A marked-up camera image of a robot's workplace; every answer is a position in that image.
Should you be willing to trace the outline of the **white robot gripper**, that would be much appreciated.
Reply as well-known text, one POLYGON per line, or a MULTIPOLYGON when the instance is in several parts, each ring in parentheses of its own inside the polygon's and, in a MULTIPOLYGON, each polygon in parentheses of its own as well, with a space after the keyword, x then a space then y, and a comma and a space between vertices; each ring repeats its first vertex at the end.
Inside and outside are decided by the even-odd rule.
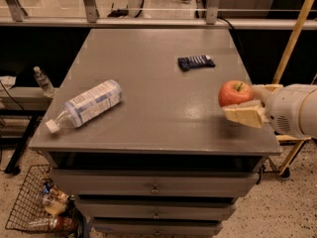
POLYGON ((317 85, 253 84, 251 89, 257 100, 222 108, 228 120, 261 128, 267 122, 267 110, 269 123, 277 133, 317 138, 317 85))

